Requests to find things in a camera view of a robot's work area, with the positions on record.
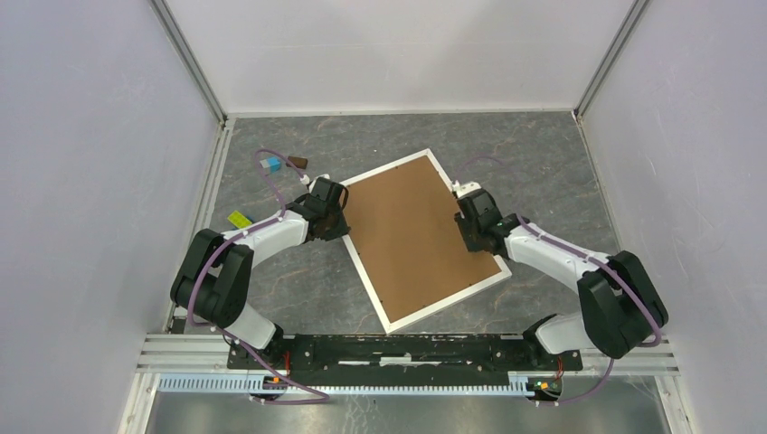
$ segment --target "blue block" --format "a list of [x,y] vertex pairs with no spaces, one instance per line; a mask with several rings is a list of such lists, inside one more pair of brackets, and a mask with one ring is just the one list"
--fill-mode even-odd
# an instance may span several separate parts
[[270,156],[269,158],[261,160],[260,162],[261,167],[266,169],[270,174],[277,172],[279,168],[282,167],[282,162],[276,156]]

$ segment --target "black metal base plate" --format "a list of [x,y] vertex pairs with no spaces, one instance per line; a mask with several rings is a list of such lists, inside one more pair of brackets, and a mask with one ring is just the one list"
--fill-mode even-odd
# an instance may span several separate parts
[[[261,369],[232,350],[229,369]],[[508,372],[556,371],[558,359],[565,371],[583,369],[579,352],[546,354],[521,335],[296,335],[261,353],[277,369],[289,360],[290,378],[312,386],[508,385]]]

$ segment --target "brown board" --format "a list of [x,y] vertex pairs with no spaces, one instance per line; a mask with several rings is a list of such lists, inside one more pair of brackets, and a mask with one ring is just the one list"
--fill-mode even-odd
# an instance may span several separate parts
[[348,189],[351,254],[359,255],[389,322],[502,272],[489,253],[467,251],[453,220],[456,200],[427,156]]

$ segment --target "wall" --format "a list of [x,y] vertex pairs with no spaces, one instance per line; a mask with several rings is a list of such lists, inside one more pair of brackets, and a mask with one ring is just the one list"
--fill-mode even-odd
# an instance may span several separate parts
[[630,0],[168,0],[230,112],[571,109]]
[[148,2],[0,6],[0,432],[115,432],[216,124]]
[[765,16],[756,0],[653,2],[585,115],[702,433],[767,422]]

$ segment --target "yellow lego brick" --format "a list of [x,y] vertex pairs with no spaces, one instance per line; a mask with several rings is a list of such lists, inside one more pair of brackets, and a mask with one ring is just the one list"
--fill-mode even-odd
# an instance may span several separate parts
[[229,217],[227,217],[226,220],[233,224],[237,229],[245,229],[253,224],[253,222],[248,220],[248,218],[242,215],[242,212],[239,211],[229,214]]

